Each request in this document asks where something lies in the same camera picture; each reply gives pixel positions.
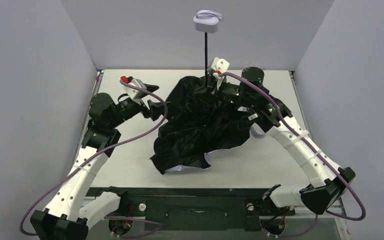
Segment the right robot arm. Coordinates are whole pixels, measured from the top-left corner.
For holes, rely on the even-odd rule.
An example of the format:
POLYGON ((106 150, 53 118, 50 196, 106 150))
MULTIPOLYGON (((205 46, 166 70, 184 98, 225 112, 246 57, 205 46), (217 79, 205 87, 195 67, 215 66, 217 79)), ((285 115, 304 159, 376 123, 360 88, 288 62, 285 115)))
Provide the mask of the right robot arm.
POLYGON ((220 68, 211 74, 216 82, 216 95, 229 104, 244 107, 247 121, 257 124, 276 140, 303 170, 307 185, 275 185, 263 195, 263 202, 277 208, 306 207, 316 215, 329 208, 346 191, 354 197, 364 214, 366 209, 351 187, 356 173, 331 160, 309 137, 292 112, 280 100, 263 89, 260 78, 248 80, 220 68))

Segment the purple umbrella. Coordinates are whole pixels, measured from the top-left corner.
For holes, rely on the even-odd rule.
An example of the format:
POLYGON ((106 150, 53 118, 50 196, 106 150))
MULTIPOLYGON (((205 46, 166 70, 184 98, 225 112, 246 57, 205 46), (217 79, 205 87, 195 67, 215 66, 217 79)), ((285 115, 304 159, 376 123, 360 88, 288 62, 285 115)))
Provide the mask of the purple umbrella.
POLYGON ((163 175, 188 168, 207 169, 206 154, 233 149, 250 138, 251 128, 234 98, 223 98, 210 91, 214 76, 182 77, 166 98, 167 122, 157 133, 150 157, 163 175))

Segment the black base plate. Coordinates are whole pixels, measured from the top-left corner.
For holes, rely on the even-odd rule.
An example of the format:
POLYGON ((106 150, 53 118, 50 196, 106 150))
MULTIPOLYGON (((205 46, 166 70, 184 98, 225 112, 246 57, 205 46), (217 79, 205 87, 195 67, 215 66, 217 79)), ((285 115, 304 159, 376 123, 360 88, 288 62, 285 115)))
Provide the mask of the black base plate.
POLYGON ((126 188, 118 209, 109 213, 111 225, 121 230, 144 219, 146 231, 281 230, 293 207, 276 207, 263 195, 265 188, 126 188))

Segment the purple umbrella case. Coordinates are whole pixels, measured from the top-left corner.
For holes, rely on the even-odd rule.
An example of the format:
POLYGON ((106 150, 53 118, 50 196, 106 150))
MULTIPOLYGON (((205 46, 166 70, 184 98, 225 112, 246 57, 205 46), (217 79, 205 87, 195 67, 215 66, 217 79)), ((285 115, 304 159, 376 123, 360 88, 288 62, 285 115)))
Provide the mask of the purple umbrella case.
POLYGON ((261 139, 265 136, 265 132, 257 124, 253 124, 250 127, 250 133, 256 139, 261 139))

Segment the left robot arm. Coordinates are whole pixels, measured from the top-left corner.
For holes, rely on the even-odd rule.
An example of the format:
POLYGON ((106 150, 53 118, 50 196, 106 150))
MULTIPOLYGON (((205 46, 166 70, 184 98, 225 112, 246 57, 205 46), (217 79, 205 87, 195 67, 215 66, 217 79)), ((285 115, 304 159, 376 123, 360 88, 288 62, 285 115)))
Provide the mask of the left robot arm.
POLYGON ((67 177, 52 188, 55 196, 43 210, 31 206, 25 213, 33 234, 41 240, 84 240, 97 222, 123 205, 127 192, 119 187, 107 188, 86 206, 83 200, 114 149, 123 145, 118 126, 137 114, 162 125, 168 105, 156 95, 157 85, 139 79, 122 80, 121 85, 123 101, 115 103, 105 92, 90 100, 89 122, 80 146, 94 150, 94 154, 73 164, 67 177))

